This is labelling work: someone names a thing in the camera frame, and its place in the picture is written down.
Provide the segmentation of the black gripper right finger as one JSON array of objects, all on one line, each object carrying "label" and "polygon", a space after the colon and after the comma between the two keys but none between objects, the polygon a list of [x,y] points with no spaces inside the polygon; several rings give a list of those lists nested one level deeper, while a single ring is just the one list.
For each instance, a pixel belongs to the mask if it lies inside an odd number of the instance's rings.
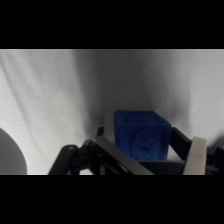
[{"label": "black gripper right finger", "polygon": [[169,145],[185,162],[184,175],[224,175],[224,145],[209,148],[200,137],[192,140],[173,127]]}]

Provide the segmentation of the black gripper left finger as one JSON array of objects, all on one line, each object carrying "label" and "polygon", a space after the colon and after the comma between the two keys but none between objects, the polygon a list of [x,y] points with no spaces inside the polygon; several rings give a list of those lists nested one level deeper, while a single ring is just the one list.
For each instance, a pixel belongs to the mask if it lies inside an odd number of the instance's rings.
[{"label": "black gripper left finger", "polygon": [[85,169],[93,175],[153,175],[107,140],[103,127],[97,129],[95,138],[86,140],[81,147],[63,146],[49,175],[79,175]]}]

